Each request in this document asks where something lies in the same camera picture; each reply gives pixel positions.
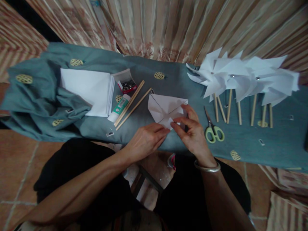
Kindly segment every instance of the glue stick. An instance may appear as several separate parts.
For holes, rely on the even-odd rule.
[[[118,105],[113,109],[112,113],[107,119],[110,120],[111,122],[115,122],[121,115],[122,111],[124,110],[130,99],[131,98],[127,94],[124,94],[122,96],[122,99],[119,101]]]

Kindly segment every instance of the silver bracelet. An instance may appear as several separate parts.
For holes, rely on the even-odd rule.
[[[217,163],[217,166],[214,168],[204,168],[204,167],[200,167],[197,163],[197,160],[195,160],[195,167],[204,172],[218,172],[220,170],[220,164],[217,161],[216,163]]]

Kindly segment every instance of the bamboo skewer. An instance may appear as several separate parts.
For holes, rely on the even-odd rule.
[[[264,126],[265,126],[266,106],[267,106],[267,105],[264,105],[264,107],[263,107],[263,115],[262,115],[262,124],[261,124],[261,127],[264,127]]]
[[[238,109],[238,121],[239,124],[242,125],[241,102],[237,103],[237,109]]]
[[[216,94],[214,93],[214,98],[215,98],[215,115],[216,115],[216,122],[219,122],[218,118],[218,107],[217,107],[217,97]]]
[[[229,104],[228,104],[228,114],[227,114],[227,124],[229,123],[229,120],[230,120],[231,98],[232,98],[232,89],[230,89],[230,94],[229,94]]]
[[[273,128],[274,127],[274,125],[273,125],[273,109],[272,109],[272,104],[269,104],[269,111],[270,111],[270,113],[269,113],[269,127],[270,128]]]
[[[127,106],[124,108],[124,110],[122,111],[121,115],[119,116],[119,118],[116,120],[116,122],[114,123],[114,126],[116,127],[120,121],[122,120],[122,118],[125,116],[127,110],[129,109],[129,107],[131,106],[131,104],[133,103],[133,101],[135,100],[136,96],[138,95],[139,91],[141,90],[141,88],[144,85],[144,81],[142,80],[139,87],[137,88],[137,90],[135,91],[135,93],[133,94],[133,96],[131,97],[130,101],[128,102]]]
[[[138,105],[142,102],[142,100],[147,96],[152,88],[150,88],[147,93],[141,98],[141,100],[136,104],[136,106],[131,110],[131,112],[125,117],[125,119],[120,123],[120,125],[116,128],[116,131],[124,124],[124,122],[129,118],[129,116],[134,112],[134,110],[138,107]]]
[[[220,101],[219,96],[217,96],[217,99],[218,99],[218,104],[219,104],[220,111],[221,111],[221,114],[222,114],[222,118],[224,119],[224,122],[226,123],[226,122],[227,122],[226,116],[225,116],[224,110],[223,110],[223,108],[222,108],[222,105],[221,105],[221,101]]]
[[[257,94],[255,94],[254,98],[253,98],[253,106],[252,106],[252,112],[251,112],[250,126],[253,126],[253,123],[254,123],[254,114],[255,114],[255,111],[256,111],[256,103],[257,103]]]

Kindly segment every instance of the teal cloth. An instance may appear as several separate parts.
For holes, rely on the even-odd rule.
[[[8,73],[10,87],[1,105],[2,110],[11,114],[2,118],[6,126],[39,141],[82,137],[73,124],[90,110],[90,106],[79,96],[58,87],[59,65],[42,58],[31,59],[9,68]],[[16,76],[21,74],[31,76],[33,82],[19,82]],[[63,121],[53,126],[55,120]]]
[[[304,150],[304,139],[308,129],[307,87],[301,86],[300,91],[294,92],[292,96],[273,107],[274,128],[270,129],[269,127],[261,128],[257,125],[257,122],[262,118],[262,94],[258,94],[254,126],[250,126],[253,96],[246,97],[241,101],[242,125],[238,124],[235,100],[232,100],[230,123],[224,123],[220,111],[219,122],[216,122],[213,102],[209,103],[208,98],[203,99],[206,87],[188,78],[188,70],[185,64],[123,56],[116,52],[63,43],[51,43],[47,52],[41,54],[39,60],[42,59],[49,60],[49,64],[59,65],[62,68],[79,70],[116,73],[130,68],[137,84],[145,80],[145,84],[133,106],[150,87],[159,95],[187,98],[189,104],[197,112],[204,129],[208,126],[204,112],[204,106],[206,106],[214,125],[220,127],[225,133],[224,142],[209,144],[214,156],[232,159],[230,152],[234,150],[241,157],[241,161],[279,168],[301,168],[301,171],[308,171],[308,153]],[[84,64],[82,66],[71,66],[71,59],[80,59]],[[154,74],[156,72],[164,73],[166,78],[163,80],[155,79]],[[116,95],[122,95],[117,85],[114,89],[113,107],[116,105]],[[228,95],[229,91],[226,91],[220,96],[223,105],[227,104]],[[293,121],[290,120],[290,115],[293,115]],[[84,116],[73,124],[77,127],[76,136],[80,133],[81,136],[91,139],[127,144],[139,127],[153,122],[154,120],[148,110],[147,96],[118,131],[115,130],[112,122],[102,117]],[[21,133],[19,127],[13,129]],[[22,130],[23,134],[33,137],[27,129]],[[109,132],[114,132],[114,135],[107,137],[106,134]],[[52,141],[60,136],[62,136],[60,133],[53,133],[50,140]],[[260,144],[259,139],[263,140],[264,146]],[[174,131],[167,136],[160,150],[174,153],[187,152],[186,147]]]

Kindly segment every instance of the fingers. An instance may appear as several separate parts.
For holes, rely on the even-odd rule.
[[[157,144],[154,146],[154,150],[158,149],[159,146],[164,142],[164,140],[166,139],[167,136],[162,137]]]
[[[195,110],[189,105],[182,104],[181,107],[187,112],[188,118],[197,121],[199,123],[199,117]]]
[[[178,124],[171,122],[171,127],[175,130],[181,140],[187,136],[186,132]]]
[[[158,132],[155,133],[155,136],[158,140],[160,140],[161,138],[163,138],[164,136],[167,136],[167,134],[170,132],[170,129],[168,128],[164,128],[159,130]]]
[[[188,126],[188,128],[192,128],[199,124],[199,122],[186,118],[186,117],[178,117],[178,118],[173,119],[173,121],[176,123],[184,123],[185,125]]]
[[[164,129],[165,127],[161,124],[158,124],[158,123],[151,123],[151,124],[145,126],[145,128],[150,132],[157,132],[161,129]]]

